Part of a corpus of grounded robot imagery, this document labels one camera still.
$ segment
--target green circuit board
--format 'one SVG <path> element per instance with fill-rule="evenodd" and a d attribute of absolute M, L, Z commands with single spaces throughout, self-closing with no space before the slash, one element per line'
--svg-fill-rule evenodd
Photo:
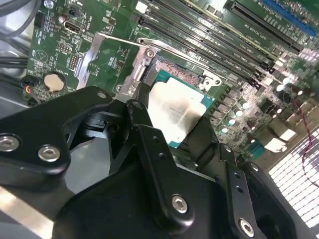
<path fill-rule="evenodd" d="M 319 69 L 319 41 L 261 0 L 220 2 L 216 7 L 215 0 L 55 0 L 52 9 L 42 6 L 35 21 L 27 74 L 43 79 L 46 74 L 57 72 L 67 81 L 59 92 L 49 91 L 43 81 L 32 90 L 42 101 L 75 91 L 79 84 L 75 77 L 78 62 L 90 49 L 97 32 L 132 42 L 140 37 L 160 39 L 205 64 L 222 79 L 221 86 L 205 92 L 215 99 L 209 114 L 213 114 L 231 90 L 239 93 L 229 104 L 229 111 L 212 121 L 214 126 L 225 121 L 240 99 L 251 103 L 252 108 L 236 125 L 229 127 L 227 135 L 218 132 L 221 141 L 240 151 L 247 120 L 253 120 L 256 126 L 271 121 L 268 115 L 256 114 L 266 98 L 285 107 L 273 94 L 272 85 L 259 92 L 265 86 L 264 79 L 280 81 L 278 75 L 284 74 L 302 88 L 311 87 Z M 314 6 L 310 0 L 302 1 L 302 8 L 298 9 L 293 5 L 298 1 L 277 2 L 318 32 L 319 14 L 309 9 Z M 147 10 L 138 10 L 138 3 L 146 5 Z M 304 16 L 302 9 L 309 9 L 309 14 Z M 66 29 L 66 23 L 76 26 L 76 32 Z M 97 58 L 88 65 L 86 85 L 98 86 L 115 96 L 132 72 L 138 51 L 139 47 L 134 45 L 104 40 Z M 158 55 L 190 70 L 199 82 L 203 80 L 203 70 L 194 64 L 165 51 Z M 279 74 L 272 74 L 271 70 L 278 64 Z M 28 99 L 30 95 L 24 93 L 24 96 Z"/>

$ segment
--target screw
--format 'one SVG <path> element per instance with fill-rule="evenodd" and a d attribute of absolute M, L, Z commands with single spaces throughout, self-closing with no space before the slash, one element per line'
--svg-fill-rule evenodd
<path fill-rule="evenodd" d="M 252 226 L 243 218 L 239 219 L 239 226 L 243 232 L 250 238 L 254 237 L 254 229 Z"/>
<path fill-rule="evenodd" d="M 154 53 L 152 50 L 148 50 L 148 51 L 146 52 L 146 55 L 147 55 L 148 57 L 150 57 L 150 58 L 153 58 L 153 57 L 155 56 L 155 53 Z"/>
<path fill-rule="evenodd" d="M 104 99 L 106 98 L 106 95 L 103 92 L 99 92 L 98 96 L 101 97 L 101 98 L 104 98 Z"/>
<path fill-rule="evenodd" d="M 134 102 L 133 102 L 133 105 L 134 105 L 136 108 L 143 109 L 143 106 L 142 106 L 141 103 L 138 102 L 138 101 L 134 101 Z"/>
<path fill-rule="evenodd" d="M 52 9 L 54 6 L 54 3 L 52 0 L 44 0 L 43 4 L 47 9 Z"/>
<path fill-rule="evenodd" d="M 116 91 L 119 92 L 121 90 L 122 86 L 123 86 L 122 84 L 117 85 L 116 86 Z"/>
<path fill-rule="evenodd" d="M 0 151 L 11 152 L 16 150 L 20 145 L 19 140 L 16 137 L 3 135 L 0 136 Z"/>
<path fill-rule="evenodd" d="M 255 170 L 255 171 L 258 171 L 258 168 L 255 164 L 251 163 L 251 167 Z"/>
<path fill-rule="evenodd" d="M 224 148 L 231 153 L 231 148 L 228 145 L 224 144 Z"/>
<path fill-rule="evenodd" d="M 54 146 L 44 146 L 39 149 L 38 157 L 46 162 L 54 162 L 60 158 L 60 150 Z"/>
<path fill-rule="evenodd" d="M 187 203 L 184 200 L 184 198 L 180 196 L 174 196 L 172 199 L 173 207 L 178 211 L 179 213 L 186 213 L 187 212 Z"/>

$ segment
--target black ram slot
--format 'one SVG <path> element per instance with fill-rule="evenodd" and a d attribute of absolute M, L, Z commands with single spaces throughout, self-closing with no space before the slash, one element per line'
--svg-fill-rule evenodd
<path fill-rule="evenodd" d="M 143 20 L 143 26 L 146 26 L 149 29 L 153 29 L 154 31 L 158 31 L 159 33 L 161 33 L 162 35 L 166 35 L 167 37 L 173 39 L 174 41 L 178 42 L 179 44 L 182 44 L 186 49 L 190 50 L 190 51 L 194 51 L 196 52 L 198 55 L 203 56 L 204 58 L 207 58 L 213 62 L 215 62 L 216 64 L 222 66 L 223 68 L 227 69 L 228 71 L 232 72 L 233 74 L 237 75 L 239 78 L 241 78 L 243 81 L 249 82 L 250 81 L 250 77 L 243 75 L 241 71 L 231 67 L 230 65 L 224 63 L 223 61 L 220 61 L 217 58 L 213 58 L 212 56 L 207 54 L 207 52 L 204 52 L 202 50 L 198 50 L 198 49 L 194 49 L 192 46 L 189 45 L 189 43 L 187 41 L 184 41 L 183 39 L 181 39 L 180 37 L 171 34 L 170 32 L 167 31 L 167 29 L 164 29 L 163 27 L 159 26 L 159 25 L 155 25 L 152 22 L 146 22 L 146 20 Z"/>
<path fill-rule="evenodd" d="M 235 64 L 238 64 L 238 66 L 246 69 L 247 71 L 250 71 L 250 74 L 254 74 L 254 72 L 256 71 L 256 69 L 254 67 L 252 67 L 251 65 L 240 61 L 238 58 L 235 58 L 233 55 L 231 55 L 228 52 L 223 51 L 221 48 L 218 48 L 216 46 L 214 46 L 211 42 L 209 42 L 208 40 L 205 40 L 203 37 L 195 34 L 194 32 L 192 32 L 191 30 L 187 29 L 186 27 L 176 24 L 173 20 L 171 20 L 170 18 L 162 15 L 160 12 L 157 11 L 152 11 L 149 16 L 155 16 L 156 18 L 159 19 L 163 19 L 165 22 L 171 24 L 173 27 L 175 27 L 176 29 L 178 29 L 181 33 L 187 33 L 188 36 L 192 38 L 194 41 L 197 41 L 198 44 L 203 45 L 204 47 L 207 47 L 209 50 L 211 51 L 215 51 L 215 53 L 219 53 L 221 56 L 221 58 L 229 58 L 231 61 L 233 61 Z"/>
<path fill-rule="evenodd" d="M 264 66 L 265 65 L 264 61 L 262 61 L 261 59 L 253 56 L 252 54 L 249 54 L 249 53 L 245 52 L 243 49 L 241 49 L 240 47 L 237 47 L 232 42 L 229 42 L 225 37 L 222 37 L 222 35 L 220 36 L 216 32 L 210 30 L 202 22 L 196 21 L 196 20 L 192 19 L 191 17 L 187 16 L 184 12 L 180 12 L 180 11 L 178 11 L 178 9 L 175 9 L 175 8 L 169 6 L 167 2 L 163 2 L 162 0 L 156 0 L 155 2 L 157 2 L 159 5 L 167 8 L 168 10 L 173 12 L 174 14 L 176 14 L 176 15 L 178 15 L 180 17 L 183 17 L 184 19 L 186 19 L 187 21 L 189 21 L 190 23 L 192 23 L 196 27 L 198 27 L 198 29 L 200 29 L 200 30 L 202 30 L 204 32 L 207 32 L 208 36 L 210 36 L 212 38 L 216 38 L 216 39 L 218 39 L 221 42 L 224 42 L 224 44 L 228 45 L 234 51 L 238 51 L 241 54 L 243 54 L 246 58 L 249 58 L 251 61 L 254 61 L 256 65 L 259 65 L 259 66 Z M 198 13 L 196 11 L 194 11 L 193 9 L 189 9 L 189 11 L 192 11 L 193 14 L 198 15 Z M 218 26 L 215 26 L 215 27 L 218 28 L 221 31 L 224 31 L 222 28 L 220 28 Z M 244 42 L 243 40 L 239 39 L 238 37 L 236 37 L 236 38 L 237 38 L 238 41 L 241 41 L 243 45 L 247 45 L 247 47 L 249 47 L 249 45 L 246 42 Z"/>

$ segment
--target pcie slot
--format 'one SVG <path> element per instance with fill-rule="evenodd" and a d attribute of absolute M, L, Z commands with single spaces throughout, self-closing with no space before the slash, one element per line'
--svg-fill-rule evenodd
<path fill-rule="evenodd" d="M 292 53 L 299 54 L 303 50 L 303 47 L 300 46 L 298 43 L 282 34 L 276 28 L 269 25 L 267 22 L 259 18 L 257 15 L 252 13 L 250 10 L 245 8 L 240 3 L 234 2 L 232 7 L 230 8 L 230 11 L 234 13 L 236 16 L 243 19 L 248 24 L 252 25 L 252 27 L 257 26 L 263 29 L 271 39 L 273 39 L 279 45 L 291 51 Z"/>
<path fill-rule="evenodd" d="M 290 14 L 286 9 L 284 9 L 282 6 L 280 6 L 278 3 L 276 3 L 273 0 L 259 0 L 263 4 L 265 4 L 267 7 L 269 7 L 271 10 L 277 12 L 279 15 L 283 16 L 286 20 L 291 22 L 293 25 L 298 27 L 300 30 L 305 32 L 306 34 L 310 36 L 316 36 L 317 33 L 308 27 L 306 24 L 304 24 L 302 21 L 300 21 L 298 18 L 294 17 Z"/>

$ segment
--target ram slot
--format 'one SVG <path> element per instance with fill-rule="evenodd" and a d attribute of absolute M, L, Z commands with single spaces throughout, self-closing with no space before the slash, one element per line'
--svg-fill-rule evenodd
<path fill-rule="evenodd" d="M 258 52 L 245 41 L 234 36 L 230 32 L 225 31 L 223 28 L 216 25 L 216 23 L 212 22 L 208 18 L 204 18 L 202 15 L 198 14 L 196 11 L 187 7 L 183 3 L 179 1 L 163 0 L 156 0 L 155 2 L 158 3 L 158 5 L 169 9 L 175 15 L 180 16 L 192 23 L 211 38 L 221 41 L 223 45 L 227 45 L 232 51 L 237 51 L 237 54 L 241 54 L 245 58 L 250 59 L 250 61 L 253 61 L 255 65 L 267 68 L 272 62 L 272 59 L 269 59 L 267 55 Z"/>
<path fill-rule="evenodd" d="M 149 30 L 152 30 L 157 37 L 161 39 L 170 38 L 171 42 L 175 42 L 173 45 L 178 50 L 185 52 L 184 48 L 186 48 L 188 51 L 190 51 L 188 52 L 189 55 L 194 55 L 194 56 L 197 56 L 197 59 L 202 59 L 201 62 L 209 65 L 214 71 L 216 71 L 217 74 L 230 80 L 234 86 L 236 85 L 241 86 L 243 82 L 251 81 L 251 77 L 243 74 L 241 71 L 237 70 L 236 68 L 233 68 L 230 65 L 225 64 L 224 62 L 218 59 L 212 60 L 211 56 L 207 54 L 207 52 L 203 52 L 202 50 L 198 50 L 198 49 L 194 50 L 194 47 L 189 47 L 189 44 L 185 44 L 184 39 L 178 37 L 175 34 L 171 34 L 170 32 L 167 31 L 166 28 L 160 26 L 156 22 L 147 21 L 147 19 L 143 19 L 143 21 L 141 22 L 143 22 L 142 26 L 145 26 Z"/>
<path fill-rule="evenodd" d="M 178 21 L 174 21 L 173 19 L 169 18 L 164 12 L 160 10 L 152 11 L 152 14 L 157 17 L 157 19 L 161 19 L 169 23 L 172 27 L 175 27 L 177 31 L 179 30 L 182 33 L 186 32 L 188 34 L 187 37 L 191 37 L 193 44 L 195 42 L 195 45 L 197 47 L 200 47 L 201 49 L 205 47 L 211 52 L 214 51 L 215 54 L 220 55 L 220 59 L 230 59 L 233 64 L 237 64 L 245 71 L 249 71 L 250 75 L 256 71 L 256 65 L 254 66 L 252 62 L 249 62 L 249 60 L 241 56 L 239 52 L 230 53 L 229 49 L 227 49 L 227 46 L 223 46 L 223 43 L 216 42 L 215 39 L 206 36 L 205 33 L 200 31 L 199 29 L 187 27 L 187 22 L 184 22 L 184 25 L 178 24 Z"/>

